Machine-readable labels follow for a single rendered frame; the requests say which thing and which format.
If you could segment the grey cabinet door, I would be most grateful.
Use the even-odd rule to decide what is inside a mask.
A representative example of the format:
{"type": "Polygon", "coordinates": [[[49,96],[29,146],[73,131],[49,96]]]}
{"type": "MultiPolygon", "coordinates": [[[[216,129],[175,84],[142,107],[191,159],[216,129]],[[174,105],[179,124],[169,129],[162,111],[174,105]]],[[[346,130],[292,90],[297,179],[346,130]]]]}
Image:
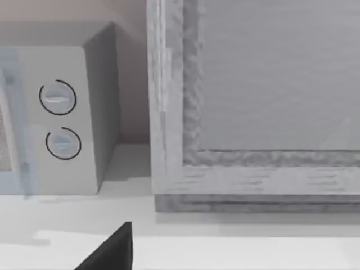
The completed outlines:
{"type": "Polygon", "coordinates": [[[184,0],[187,165],[360,167],[360,0],[184,0]]]}

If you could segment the grey microwave knob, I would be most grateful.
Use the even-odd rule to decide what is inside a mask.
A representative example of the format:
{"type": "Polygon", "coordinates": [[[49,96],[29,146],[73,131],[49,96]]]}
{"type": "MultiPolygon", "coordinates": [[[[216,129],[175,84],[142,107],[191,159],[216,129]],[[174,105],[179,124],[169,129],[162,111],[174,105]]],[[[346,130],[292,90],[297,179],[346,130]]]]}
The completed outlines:
{"type": "Polygon", "coordinates": [[[48,152],[59,160],[71,160],[82,150],[82,142],[76,132],[67,127],[48,132],[45,139],[48,152]]]}
{"type": "Polygon", "coordinates": [[[39,101],[50,114],[63,116],[75,109],[77,95],[70,84],[63,80],[55,80],[40,87],[39,101]]]}

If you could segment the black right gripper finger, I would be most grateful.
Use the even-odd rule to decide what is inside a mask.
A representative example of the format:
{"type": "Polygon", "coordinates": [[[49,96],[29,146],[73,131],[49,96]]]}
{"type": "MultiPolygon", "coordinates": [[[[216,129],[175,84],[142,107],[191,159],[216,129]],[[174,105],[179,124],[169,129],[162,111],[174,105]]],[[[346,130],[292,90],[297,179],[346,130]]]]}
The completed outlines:
{"type": "Polygon", "coordinates": [[[132,270],[132,222],[124,222],[74,270],[132,270]]]}

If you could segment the pale microwave oven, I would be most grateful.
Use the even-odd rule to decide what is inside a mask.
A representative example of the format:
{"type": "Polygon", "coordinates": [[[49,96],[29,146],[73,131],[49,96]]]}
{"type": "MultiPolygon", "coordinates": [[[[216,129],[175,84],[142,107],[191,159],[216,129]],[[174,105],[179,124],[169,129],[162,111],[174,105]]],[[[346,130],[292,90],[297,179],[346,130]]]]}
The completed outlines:
{"type": "Polygon", "coordinates": [[[115,27],[103,21],[0,22],[0,194],[93,195],[120,132],[115,27]],[[70,84],[75,109],[63,116],[39,101],[42,85],[70,84]],[[67,127],[80,154],[59,160],[48,132],[67,127]]]}

